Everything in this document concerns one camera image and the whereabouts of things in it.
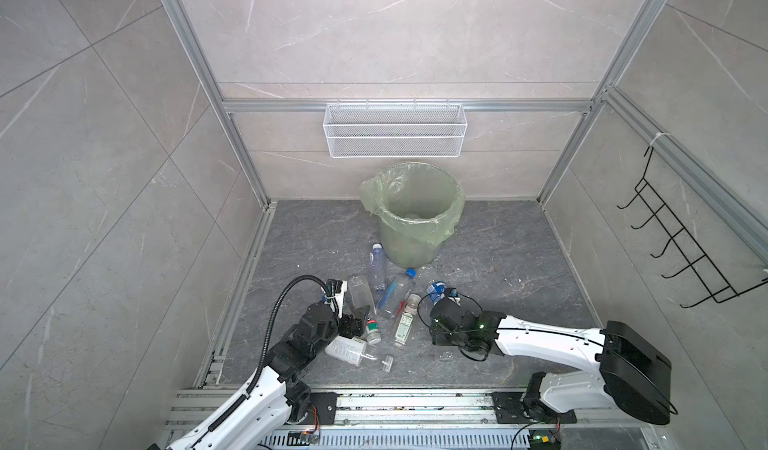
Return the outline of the clear bottle yellow label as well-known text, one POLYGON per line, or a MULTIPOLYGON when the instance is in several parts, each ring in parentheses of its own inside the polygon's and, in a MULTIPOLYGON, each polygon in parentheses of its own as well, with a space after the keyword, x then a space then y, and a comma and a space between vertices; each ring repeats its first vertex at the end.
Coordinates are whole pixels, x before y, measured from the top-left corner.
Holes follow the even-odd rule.
POLYGON ((394 358, 391 355, 379 356, 369 349, 368 343, 359 338, 337 336, 324 349, 329 357, 359 367, 365 362, 378 363, 385 373, 390 373, 394 358))

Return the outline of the bottle blue label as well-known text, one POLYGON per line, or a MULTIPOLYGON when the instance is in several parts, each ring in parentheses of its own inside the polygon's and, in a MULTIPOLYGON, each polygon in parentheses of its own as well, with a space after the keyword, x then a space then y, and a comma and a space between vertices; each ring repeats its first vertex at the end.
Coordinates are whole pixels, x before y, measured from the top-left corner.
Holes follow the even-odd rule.
POLYGON ((434 281, 427 288, 427 300, 434 306, 442 299, 449 299, 457 304, 461 297, 455 287, 448 286, 443 281, 434 281))

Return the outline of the clear bottle green label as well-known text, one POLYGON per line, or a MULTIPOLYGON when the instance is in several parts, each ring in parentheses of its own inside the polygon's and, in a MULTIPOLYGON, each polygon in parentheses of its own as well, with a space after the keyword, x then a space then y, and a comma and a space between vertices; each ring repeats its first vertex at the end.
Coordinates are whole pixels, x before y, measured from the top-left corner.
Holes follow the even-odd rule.
POLYGON ((418 306, 421 297, 417 294, 410 294, 403 302, 402 308, 398 314, 398 320, 395 325, 393 345, 397 348, 406 346, 415 319, 418 318, 418 306))

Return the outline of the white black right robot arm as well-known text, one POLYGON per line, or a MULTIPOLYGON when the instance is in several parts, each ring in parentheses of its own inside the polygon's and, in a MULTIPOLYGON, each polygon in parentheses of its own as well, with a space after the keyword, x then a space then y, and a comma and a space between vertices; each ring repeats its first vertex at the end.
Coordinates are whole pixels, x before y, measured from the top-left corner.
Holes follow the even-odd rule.
POLYGON ((578 410, 618 409, 664 426, 678 412, 670 360, 622 322, 564 328, 496 311, 474 313, 444 297, 430 311, 429 331, 434 345, 456 347, 473 361, 522 356, 569 367, 563 374, 533 373, 521 394, 494 394, 499 410, 519 419, 572 423, 578 410))

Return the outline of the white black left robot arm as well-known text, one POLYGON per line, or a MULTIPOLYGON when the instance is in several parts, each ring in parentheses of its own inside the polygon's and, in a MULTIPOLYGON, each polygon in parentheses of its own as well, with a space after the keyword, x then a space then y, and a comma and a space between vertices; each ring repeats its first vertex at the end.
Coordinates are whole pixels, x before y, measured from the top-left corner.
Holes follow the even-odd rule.
POLYGON ((170 449, 253 449, 285 423, 318 421, 311 389, 302 381, 310 363, 339 336, 360 336, 363 309, 339 313, 310 305, 268 350, 263 364, 228 400, 170 449))

